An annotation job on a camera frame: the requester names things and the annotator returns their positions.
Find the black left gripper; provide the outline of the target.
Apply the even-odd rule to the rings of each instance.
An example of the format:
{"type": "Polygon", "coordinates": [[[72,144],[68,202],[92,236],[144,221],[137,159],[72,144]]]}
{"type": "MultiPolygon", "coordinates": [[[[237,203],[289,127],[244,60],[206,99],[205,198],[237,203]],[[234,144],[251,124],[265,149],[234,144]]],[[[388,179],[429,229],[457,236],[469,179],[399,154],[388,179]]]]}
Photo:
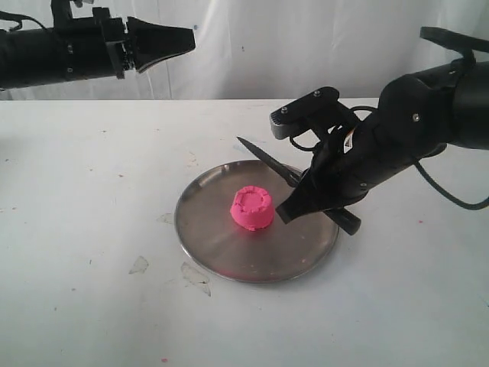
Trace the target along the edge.
{"type": "Polygon", "coordinates": [[[189,28],[162,26],[128,17],[113,18],[109,8],[94,7],[93,17],[101,28],[109,59],[118,80],[133,68],[143,73],[154,65],[187,54],[196,48],[189,28]]]}

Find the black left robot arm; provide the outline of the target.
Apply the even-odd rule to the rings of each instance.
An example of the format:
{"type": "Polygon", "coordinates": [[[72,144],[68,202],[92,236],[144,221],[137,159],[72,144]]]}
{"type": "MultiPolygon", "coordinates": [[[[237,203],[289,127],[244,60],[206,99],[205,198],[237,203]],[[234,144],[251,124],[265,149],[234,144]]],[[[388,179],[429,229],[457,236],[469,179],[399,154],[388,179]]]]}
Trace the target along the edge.
{"type": "Polygon", "coordinates": [[[72,1],[52,1],[53,26],[25,30],[27,15],[3,11],[15,23],[1,31],[1,88],[21,89],[105,77],[124,79],[193,51],[193,30],[151,24],[138,18],[113,18],[108,8],[74,18],[72,1]]]}

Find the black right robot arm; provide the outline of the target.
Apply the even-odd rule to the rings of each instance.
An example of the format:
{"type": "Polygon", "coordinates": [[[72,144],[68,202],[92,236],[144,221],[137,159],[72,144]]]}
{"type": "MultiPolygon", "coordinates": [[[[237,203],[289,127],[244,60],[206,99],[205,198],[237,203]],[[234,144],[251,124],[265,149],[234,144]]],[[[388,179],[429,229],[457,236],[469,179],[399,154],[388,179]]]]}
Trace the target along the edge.
{"type": "Polygon", "coordinates": [[[312,131],[319,138],[299,185],[277,207],[290,222],[339,209],[447,145],[488,147],[488,65],[455,61],[401,76],[381,92],[364,119],[322,87],[270,117],[278,139],[312,131]]]}

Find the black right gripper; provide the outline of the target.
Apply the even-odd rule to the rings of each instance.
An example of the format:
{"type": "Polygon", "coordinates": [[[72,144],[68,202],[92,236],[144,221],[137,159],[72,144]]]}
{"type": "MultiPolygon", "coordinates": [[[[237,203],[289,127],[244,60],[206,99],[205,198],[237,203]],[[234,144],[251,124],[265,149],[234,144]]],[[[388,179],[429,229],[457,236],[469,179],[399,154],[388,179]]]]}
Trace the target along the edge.
{"type": "Polygon", "coordinates": [[[335,223],[359,223],[345,207],[369,190],[443,152],[452,139],[454,75],[409,74],[389,83],[377,108],[354,128],[331,128],[310,168],[276,208],[284,223],[323,213],[335,223]]]}

